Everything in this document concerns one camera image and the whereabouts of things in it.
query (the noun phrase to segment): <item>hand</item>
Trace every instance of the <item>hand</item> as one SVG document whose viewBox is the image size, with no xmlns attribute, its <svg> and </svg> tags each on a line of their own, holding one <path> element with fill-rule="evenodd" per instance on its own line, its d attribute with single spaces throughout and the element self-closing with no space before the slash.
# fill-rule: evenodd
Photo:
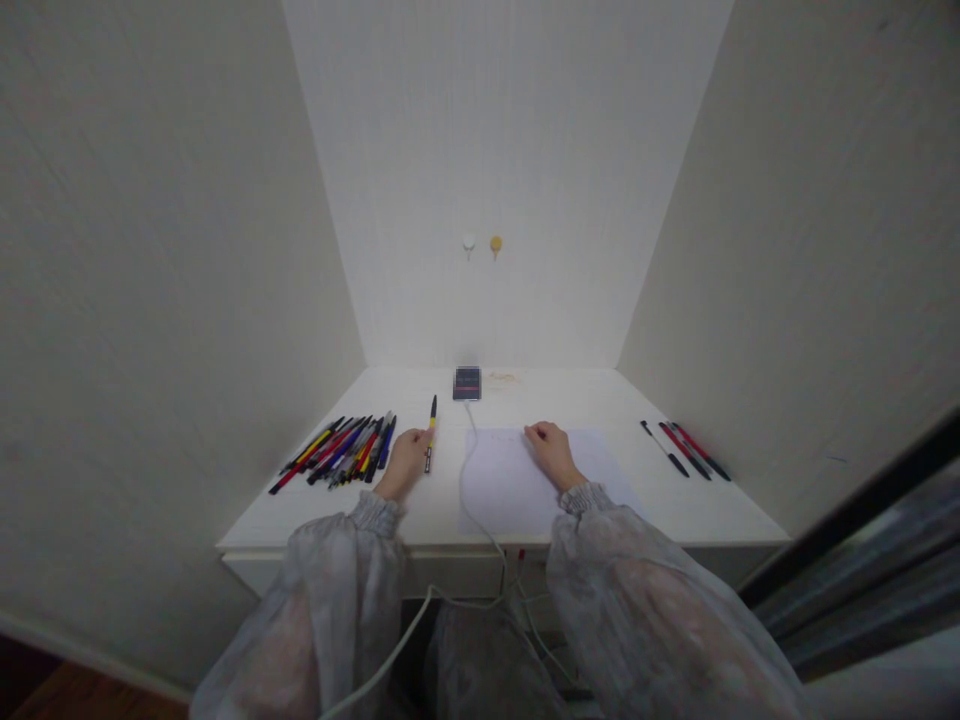
<svg viewBox="0 0 960 720">
<path fill-rule="evenodd" d="M 553 423 L 538 422 L 523 429 L 537 453 L 537 461 L 560 494 L 588 481 L 573 464 L 567 434 Z"/>
<path fill-rule="evenodd" d="M 400 502 L 423 474 L 433 430 L 407 430 L 390 448 L 386 472 L 373 491 L 384 500 Z"/>
</svg>

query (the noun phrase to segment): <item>ruffled cuff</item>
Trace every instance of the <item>ruffled cuff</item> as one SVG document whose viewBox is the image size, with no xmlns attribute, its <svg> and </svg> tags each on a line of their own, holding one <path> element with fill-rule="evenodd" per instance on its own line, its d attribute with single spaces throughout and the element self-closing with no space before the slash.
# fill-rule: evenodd
<svg viewBox="0 0 960 720">
<path fill-rule="evenodd" d="M 599 483 L 585 483 L 567 490 L 560 498 L 560 507 L 570 515 L 580 516 L 587 510 L 613 510 L 616 505 Z"/>
<path fill-rule="evenodd" d="M 400 523 L 400 506 L 384 500 L 376 493 L 364 490 L 360 502 L 349 515 L 358 530 L 370 530 L 382 538 L 391 539 Z"/>
</svg>

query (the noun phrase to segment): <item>person's right hand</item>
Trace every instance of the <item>person's right hand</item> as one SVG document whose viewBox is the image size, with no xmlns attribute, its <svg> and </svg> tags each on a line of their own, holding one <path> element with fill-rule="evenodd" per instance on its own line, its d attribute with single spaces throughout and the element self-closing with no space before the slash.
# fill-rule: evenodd
<svg viewBox="0 0 960 720">
<path fill-rule="evenodd" d="M 523 434 L 533 445 L 540 468 L 561 495 L 577 485 L 587 483 L 587 479 L 573 464 L 570 441 L 563 430 L 553 423 L 538 422 L 523 428 Z"/>
</svg>

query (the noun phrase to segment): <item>sleeve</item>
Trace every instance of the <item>sleeve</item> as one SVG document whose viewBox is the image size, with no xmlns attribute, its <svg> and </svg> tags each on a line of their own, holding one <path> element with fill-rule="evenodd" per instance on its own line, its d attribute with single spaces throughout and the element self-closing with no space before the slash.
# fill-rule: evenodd
<svg viewBox="0 0 960 720">
<path fill-rule="evenodd" d="M 349 515 L 298 528 L 263 601 L 197 689 L 190 717 L 315 720 L 370 678 L 400 630 L 398 519 L 396 503 L 363 492 Z M 384 698 L 385 682 L 338 720 L 374 717 Z"/>
<path fill-rule="evenodd" d="M 606 717 L 816 717 L 730 587 L 600 485 L 561 506 L 547 585 Z"/>
</svg>

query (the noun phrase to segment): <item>person's left hand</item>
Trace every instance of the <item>person's left hand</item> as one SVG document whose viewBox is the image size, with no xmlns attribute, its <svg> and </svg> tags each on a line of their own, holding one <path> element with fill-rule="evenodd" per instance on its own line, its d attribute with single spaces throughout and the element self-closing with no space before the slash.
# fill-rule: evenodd
<svg viewBox="0 0 960 720">
<path fill-rule="evenodd" d="M 407 430 L 390 448 L 390 460 L 380 482 L 373 491 L 384 500 L 400 502 L 417 479 L 423 475 L 427 446 L 433 430 Z"/>
</svg>

